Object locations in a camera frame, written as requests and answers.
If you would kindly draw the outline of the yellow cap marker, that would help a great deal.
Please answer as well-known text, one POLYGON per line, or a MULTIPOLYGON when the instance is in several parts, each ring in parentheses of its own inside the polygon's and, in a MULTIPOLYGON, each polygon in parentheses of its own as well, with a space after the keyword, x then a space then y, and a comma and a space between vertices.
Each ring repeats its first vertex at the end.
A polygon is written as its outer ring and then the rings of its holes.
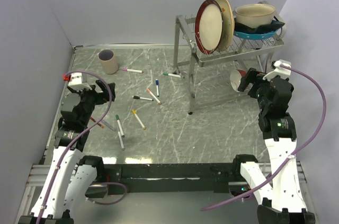
POLYGON ((142 127, 143 130, 146 129, 145 125, 143 124, 143 122, 141 121, 140 117, 138 116, 136 110, 132 109, 132 113, 135 116, 135 118, 137 119, 137 121, 139 122, 140 126, 142 127))

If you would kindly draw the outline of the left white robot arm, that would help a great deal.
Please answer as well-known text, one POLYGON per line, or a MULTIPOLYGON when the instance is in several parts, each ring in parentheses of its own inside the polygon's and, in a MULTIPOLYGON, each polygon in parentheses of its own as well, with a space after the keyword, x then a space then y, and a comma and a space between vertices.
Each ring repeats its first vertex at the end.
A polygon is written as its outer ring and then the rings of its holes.
POLYGON ((53 158, 42 191, 30 213, 19 223, 74 223, 74 214, 95 182, 106 173, 102 157, 84 156, 90 117, 96 105, 115 99, 115 83, 69 87, 61 102, 53 158))

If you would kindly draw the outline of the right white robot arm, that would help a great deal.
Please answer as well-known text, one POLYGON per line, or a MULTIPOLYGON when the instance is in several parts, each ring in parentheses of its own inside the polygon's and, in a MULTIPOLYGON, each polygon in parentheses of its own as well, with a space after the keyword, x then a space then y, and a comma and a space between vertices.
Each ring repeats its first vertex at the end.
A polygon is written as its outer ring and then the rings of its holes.
POLYGON ((248 95, 258 102, 258 123, 269 153, 271 181, 261 171, 254 156, 237 155, 232 175, 246 180, 258 202, 259 223, 315 223, 315 214, 308 211, 300 189, 294 120, 287 112, 294 87, 288 76, 271 76, 250 68, 233 70, 230 83, 237 92, 249 89, 248 95))

